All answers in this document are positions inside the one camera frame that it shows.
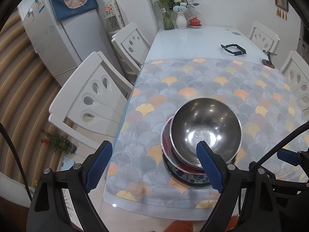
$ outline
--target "tablecloth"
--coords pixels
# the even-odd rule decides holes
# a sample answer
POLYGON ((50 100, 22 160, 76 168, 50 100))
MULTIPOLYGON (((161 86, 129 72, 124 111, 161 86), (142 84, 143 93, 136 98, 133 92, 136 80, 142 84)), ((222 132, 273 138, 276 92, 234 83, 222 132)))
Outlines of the tablecloth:
MULTIPOLYGON (((185 102, 210 97, 238 116, 243 140, 235 165, 248 170, 292 130, 304 123, 301 110, 277 69, 224 59, 169 59, 144 64, 135 83, 107 172, 106 191, 145 205, 213 208, 219 194, 178 182, 162 161, 160 134, 185 102)), ((307 150, 304 133, 285 148, 307 150)), ((272 156, 263 164, 277 179, 305 181, 302 169, 272 156)))

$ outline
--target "white refrigerator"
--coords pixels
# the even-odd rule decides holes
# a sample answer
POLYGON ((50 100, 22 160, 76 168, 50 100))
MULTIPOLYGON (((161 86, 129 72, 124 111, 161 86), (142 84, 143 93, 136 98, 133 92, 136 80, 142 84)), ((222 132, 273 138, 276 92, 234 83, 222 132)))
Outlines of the white refrigerator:
POLYGON ((94 51, 102 51, 124 75, 95 9, 60 22, 50 0, 35 0, 23 25, 35 52, 61 86, 94 51))

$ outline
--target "tabletop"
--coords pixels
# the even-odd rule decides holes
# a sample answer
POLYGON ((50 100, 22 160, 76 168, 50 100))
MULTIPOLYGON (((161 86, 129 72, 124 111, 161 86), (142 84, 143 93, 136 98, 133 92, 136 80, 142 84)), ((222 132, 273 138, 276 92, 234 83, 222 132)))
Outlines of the tabletop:
MULTIPOLYGON (((261 59, 265 57, 262 51, 244 35, 230 32, 236 30, 209 28, 175 30, 175 33, 159 31, 119 126, 106 176, 107 203, 154 217, 207 219, 218 192, 211 186, 197 188, 178 182, 167 171, 161 153, 160 134, 164 124, 191 99, 217 99, 238 116, 243 141, 235 165, 241 170, 248 170, 251 161, 259 160, 304 123, 283 75, 262 65, 261 59), (214 29, 221 35, 215 37, 214 29), (201 43, 204 38, 204 47, 187 44, 184 47, 179 42, 184 35, 185 43, 191 39, 201 43), (237 43, 248 54, 232 56, 221 52, 219 43, 237 43)), ((285 148, 298 151, 308 145, 309 135, 304 133, 285 148)), ((278 179, 306 180, 299 166, 284 163, 275 155, 263 166, 278 179)))

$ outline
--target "framed picture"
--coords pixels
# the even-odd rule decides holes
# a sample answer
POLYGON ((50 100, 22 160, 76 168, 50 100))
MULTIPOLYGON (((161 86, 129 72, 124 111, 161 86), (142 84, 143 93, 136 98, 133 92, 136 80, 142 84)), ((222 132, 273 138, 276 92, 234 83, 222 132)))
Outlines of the framed picture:
POLYGON ((289 2, 288 0, 275 0, 276 5, 279 6, 281 9, 289 12, 289 2))

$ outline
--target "metal screw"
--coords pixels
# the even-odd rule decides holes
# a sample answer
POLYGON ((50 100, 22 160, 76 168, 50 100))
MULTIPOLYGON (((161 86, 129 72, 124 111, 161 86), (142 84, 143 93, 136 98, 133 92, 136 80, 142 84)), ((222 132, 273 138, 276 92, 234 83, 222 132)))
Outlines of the metal screw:
POLYGON ((229 165, 228 165, 228 169, 229 169, 229 170, 234 170, 234 169, 235 169, 235 166, 234 166, 233 164, 229 164, 229 165))
POLYGON ((80 169, 81 168, 81 164, 80 163, 75 163, 73 165, 73 169, 80 169))
POLYGON ((43 171, 43 173, 44 173, 44 174, 50 173, 50 168, 45 168, 44 171, 43 171))
POLYGON ((259 174, 265 173, 264 169, 262 169, 262 168, 259 168, 257 171, 259 172, 259 174))

